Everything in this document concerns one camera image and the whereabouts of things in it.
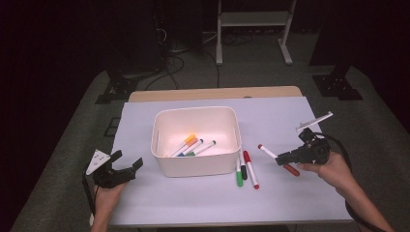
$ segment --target gray floor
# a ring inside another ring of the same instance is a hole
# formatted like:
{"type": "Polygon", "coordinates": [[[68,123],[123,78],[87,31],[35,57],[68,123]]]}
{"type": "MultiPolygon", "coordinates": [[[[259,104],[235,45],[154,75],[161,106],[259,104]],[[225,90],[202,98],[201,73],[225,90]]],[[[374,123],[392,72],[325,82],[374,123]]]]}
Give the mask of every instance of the gray floor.
{"type": "MultiPolygon", "coordinates": [[[[224,46],[220,87],[296,85],[307,97],[316,116],[334,112],[332,120],[321,124],[322,131],[342,141],[351,156],[354,175],[395,230],[410,231],[409,134],[379,98],[369,79],[354,68],[350,69],[347,79],[362,94],[363,101],[321,97],[311,76],[328,73],[332,67],[308,66],[317,35],[289,36],[292,66],[284,65],[276,38],[276,35],[254,36],[251,43],[224,46]]],[[[215,55],[214,46],[208,45],[205,50],[215,55]]],[[[184,68],[174,74],[180,89],[217,88],[217,68],[209,55],[186,53],[179,57],[185,61],[184,68]]],[[[179,60],[175,60],[169,69],[172,72],[180,65],[179,60]]],[[[153,79],[142,80],[137,89],[143,90],[153,79]]],[[[81,185],[81,172],[95,149],[111,151],[113,137],[104,136],[104,132],[110,120],[121,115],[124,103],[95,104],[108,81],[108,76],[102,72],[90,85],[13,231],[89,230],[90,211],[81,185]]],[[[150,90],[174,88],[167,77],[157,81],[150,90]]],[[[298,232],[358,231],[355,223],[302,223],[296,227],[288,225],[288,229],[298,232]]],[[[275,231],[273,227],[263,229],[267,230],[275,231]]],[[[132,230],[111,228],[110,231],[132,230]]],[[[227,231],[227,228],[209,228],[209,231],[227,231]]]]}

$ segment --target orange marker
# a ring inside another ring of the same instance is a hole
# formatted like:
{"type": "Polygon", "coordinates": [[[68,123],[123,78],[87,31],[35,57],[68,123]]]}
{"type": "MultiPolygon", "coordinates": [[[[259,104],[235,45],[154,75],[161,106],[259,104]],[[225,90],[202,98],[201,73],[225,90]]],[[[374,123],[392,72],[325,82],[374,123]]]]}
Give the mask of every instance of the orange marker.
{"type": "MultiPolygon", "coordinates": [[[[257,146],[257,148],[259,148],[259,150],[263,151],[265,154],[267,154],[268,156],[270,156],[273,159],[276,159],[278,156],[273,154],[271,151],[269,151],[267,148],[265,148],[264,146],[262,146],[262,144],[259,144],[257,146]]],[[[284,169],[288,170],[290,173],[292,173],[294,176],[300,176],[301,173],[296,170],[293,166],[291,166],[290,164],[285,164],[283,166],[284,169]]]]}
{"type": "Polygon", "coordinates": [[[184,145],[180,150],[178,150],[176,153],[172,154],[171,157],[175,157],[183,153],[185,150],[187,150],[190,146],[192,146],[195,142],[197,142],[197,138],[191,139],[186,145],[184,145]]]}
{"type": "Polygon", "coordinates": [[[180,154],[181,152],[179,152],[185,145],[187,145],[187,143],[189,143],[191,140],[193,140],[195,138],[195,134],[190,134],[190,136],[188,136],[186,139],[184,139],[184,141],[179,144],[176,149],[178,149],[177,151],[175,151],[174,153],[172,153],[170,155],[170,157],[174,157],[178,154],[180,154]]]}

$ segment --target cable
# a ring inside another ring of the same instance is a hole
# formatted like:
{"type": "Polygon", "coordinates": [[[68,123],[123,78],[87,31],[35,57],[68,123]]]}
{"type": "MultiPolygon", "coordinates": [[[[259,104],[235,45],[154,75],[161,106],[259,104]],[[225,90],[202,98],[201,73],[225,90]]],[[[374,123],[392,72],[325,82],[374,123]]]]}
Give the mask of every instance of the cable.
{"type": "MultiPolygon", "coordinates": [[[[344,160],[346,161],[347,166],[349,167],[350,171],[352,171],[352,164],[350,162],[350,158],[347,154],[346,149],[344,148],[343,144],[341,144],[341,142],[331,136],[329,136],[328,134],[325,133],[321,133],[321,132],[314,132],[313,134],[316,135],[320,135],[323,136],[327,139],[330,139],[332,141],[334,141],[336,143],[336,145],[338,146],[338,148],[341,150],[341,154],[344,157],[344,160]]],[[[374,226],[370,223],[368,223],[367,221],[365,221],[364,219],[362,219],[361,217],[359,217],[356,212],[353,211],[352,207],[349,205],[349,203],[347,203],[347,201],[344,201],[344,204],[346,206],[346,210],[347,213],[350,215],[350,217],[352,217],[354,220],[356,220],[358,223],[360,223],[362,226],[366,227],[367,229],[373,231],[373,232],[386,232],[380,228],[378,228],[377,226],[374,226]]]]}
{"type": "Polygon", "coordinates": [[[145,87],[145,89],[144,89],[145,91],[148,90],[148,88],[149,88],[151,85],[153,85],[155,82],[157,82],[158,80],[160,80],[160,79],[162,79],[162,78],[164,78],[164,77],[167,77],[167,76],[169,76],[169,75],[173,75],[174,73],[177,73],[177,72],[179,72],[181,69],[184,68],[185,62],[184,62],[183,59],[181,59],[181,58],[179,58],[179,57],[177,57],[177,56],[173,56],[172,58],[175,58],[175,59],[180,60],[181,63],[182,63],[181,67],[180,67],[178,70],[174,71],[174,72],[169,72],[169,73],[166,74],[166,75],[162,75],[162,76],[159,76],[159,77],[155,78],[153,81],[151,81],[151,82],[145,87]]]}
{"type": "Polygon", "coordinates": [[[217,88],[219,88],[219,87],[220,87],[220,67],[217,65],[217,61],[215,60],[214,56],[211,55],[211,53],[209,53],[208,51],[203,51],[203,52],[204,52],[205,54],[208,54],[208,55],[211,57],[212,61],[213,61],[214,64],[215,64],[215,67],[217,67],[217,73],[218,73],[218,76],[217,76],[217,88]]]}
{"type": "Polygon", "coordinates": [[[91,195],[90,187],[88,186],[87,178],[85,177],[86,176],[86,171],[87,171],[89,165],[90,165],[90,162],[85,164],[85,167],[82,171],[82,185],[84,186],[85,194],[87,195],[88,205],[90,207],[90,210],[93,213],[93,215],[95,215],[96,214],[95,201],[93,200],[93,196],[91,195]]]}

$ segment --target shelf leg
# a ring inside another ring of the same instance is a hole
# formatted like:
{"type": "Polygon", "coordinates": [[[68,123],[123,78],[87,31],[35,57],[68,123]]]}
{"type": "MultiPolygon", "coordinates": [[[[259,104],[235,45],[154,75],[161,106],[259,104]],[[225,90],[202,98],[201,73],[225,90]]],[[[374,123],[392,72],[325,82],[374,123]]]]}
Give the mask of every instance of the shelf leg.
{"type": "Polygon", "coordinates": [[[287,14],[286,24],[284,26],[283,36],[282,38],[278,39],[280,51],[283,55],[283,59],[286,65],[293,64],[292,58],[290,57],[289,51],[287,50],[287,47],[286,47],[286,41],[287,41],[287,36],[289,35],[290,25],[292,24],[296,1],[297,0],[292,0],[292,3],[290,4],[289,13],[287,14]]]}
{"type": "Polygon", "coordinates": [[[216,52],[216,60],[217,60],[217,65],[221,66],[222,65],[222,43],[220,41],[221,37],[221,1],[219,0],[218,2],[218,29],[217,29],[217,52],[216,52]]]}

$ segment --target marker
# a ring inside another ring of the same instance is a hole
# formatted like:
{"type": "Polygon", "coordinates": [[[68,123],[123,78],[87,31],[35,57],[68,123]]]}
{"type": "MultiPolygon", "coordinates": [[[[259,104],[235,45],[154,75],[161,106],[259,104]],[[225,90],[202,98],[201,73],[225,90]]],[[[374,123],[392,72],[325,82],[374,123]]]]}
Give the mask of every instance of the marker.
{"type": "Polygon", "coordinates": [[[244,156],[242,154],[243,154],[243,152],[242,152],[242,148],[241,148],[241,154],[239,155],[239,160],[241,162],[242,179],[247,180],[248,179],[247,166],[245,165],[244,156]]]}
{"type": "Polygon", "coordinates": [[[177,153],[182,147],[184,147],[185,145],[187,145],[187,143],[189,143],[193,138],[195,138],[195,134],[190,134],[190,136],[188,136],[186,139],[184,139],[184,141],[182,143],[180,143],[178,146],[176,146],[176,148],[178,149],[176,152],[172,153],[171,156],[169,157],[173,157],[176,156],[178,154],[180,154],[181,152],[177,153]]]}
{"type": "Polygon", "coordinates": [[[313,120],[308,121],[306,123],[301,123],[301,125],[296,128],[296,131],[301,131],[301,130],[303,130],[305,128],[308,128],[312,125],[318,124],[318,123],[322,122],[323,120],[325,120],[325,119],[327,119],[331,116],[333,116],[333,113],[331,111],[329,111],[328,114],[326,114],[325,116],[322,116],[322,117],[317,118],[317,119],[313,119],[313,120]]]}
{"type": "Polygon", "coordinates": [[[192,152],[188,153],[187,157],[189,157],[189,156],[198,156],[200,153],[204,152],[205,150],[207,150],[208,148],[214,146],[215,144],[217,144],[217,142],[215,140],[212,140],[211,142],[203,145],[202,147],[196,148],[192,152]]]}
{"type": "Polygon", "coordinates": [[[239,187],[241,187],[244,184],[242,181],[240,158],[236,159],[236,183],[238,184],[239,187]]]}
{"type": "Polygon", "coordinates": [[[244,158],[245,158],[245,162],[247,163],[247,166],[249,169],[249,174],[253,182],[253,187],[255,189],[259,189],[259,184],[257,183],[255,173],[253,172],[252,164],[250,163],[250,156],[247,151],[244,151],[244,158]]]}
{"type": "Polygon", "coordinates": [[[184,152],[185,150],[187,150],[190,146],[192,146],[196,141],[198,141],[197,138],[193,138],[191,139],[186,145],[184,145],[184,147],[182,147],[180,150],[178,150],[176,153],[172,154],[171,157],[175,157],[177,155],[180,155],[182,152],[184,152]]]}
{"type": "Polygon", "coordinates": [[[187,150],[185,150],[184,152],[180,153],[180,155],[178,155],[177,157],[184,157],[186,156],[189,152],[191,152],[193,149],[197,148],[199,145],[201,145],[204,142],[203,139],[199,139],[197,140],[194,144],[192,144],[192,146],[190,146],[187,150]]]}
{"type": "MultiPolygon", "coordinates": [[[[276,159],[278,156],[275,155],[274,153],[272,153],[271,151],[269,151],[266,147],[264,147],[262,144],[259,144],[257,146],[257,148],[259,148],[261,151],[263,151],[266,155],[270,156],[273,159],[276,159]]],[[[300,176],[301,173],[296,170],[296,168],[294,168],[293,166],[291,166],[290,164],[285,164],[283,166],[284,169],[286,169],[287,171],[289,171],[290,173],[292,173],[294,176],[300,176]]]]}

